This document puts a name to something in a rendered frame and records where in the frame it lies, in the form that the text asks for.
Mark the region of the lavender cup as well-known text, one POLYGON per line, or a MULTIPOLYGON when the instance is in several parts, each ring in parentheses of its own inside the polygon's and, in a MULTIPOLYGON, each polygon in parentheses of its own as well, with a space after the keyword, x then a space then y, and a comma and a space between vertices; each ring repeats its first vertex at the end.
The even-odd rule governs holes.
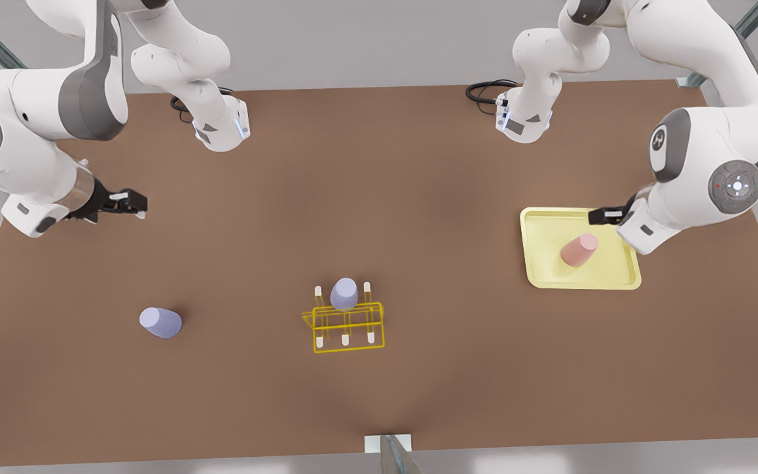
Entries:
POLYGON ((339 279, 330 292, 331 306, 339 311, 355 308, 358 301, 359 287, 356 282, 349 277, 339 279))
POLYGON ((139 315, 139 323, 156 337, 169 339, 178 335, 182 318, 177 312, 165 308, 147 308, 139 315))

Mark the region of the pink cup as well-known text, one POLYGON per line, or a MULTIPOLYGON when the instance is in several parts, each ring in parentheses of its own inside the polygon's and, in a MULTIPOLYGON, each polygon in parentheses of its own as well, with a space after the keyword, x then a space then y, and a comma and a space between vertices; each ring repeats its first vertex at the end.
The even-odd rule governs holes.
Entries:
POLYGON ((571 267, 580 267, 592 258, 598 249, 599 240, 595 234, 583 233, 569 240, 560 249, 560 258, 571 267))

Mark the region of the yellow tray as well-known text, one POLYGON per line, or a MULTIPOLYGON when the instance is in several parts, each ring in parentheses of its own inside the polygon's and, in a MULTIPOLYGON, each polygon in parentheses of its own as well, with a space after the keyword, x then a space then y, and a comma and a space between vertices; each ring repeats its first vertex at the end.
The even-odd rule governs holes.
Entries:
POLYGON ((642 277, 636 252, 587 208, 529 207, 520 214, 526 275, 536 288, 631 290, 642 277))

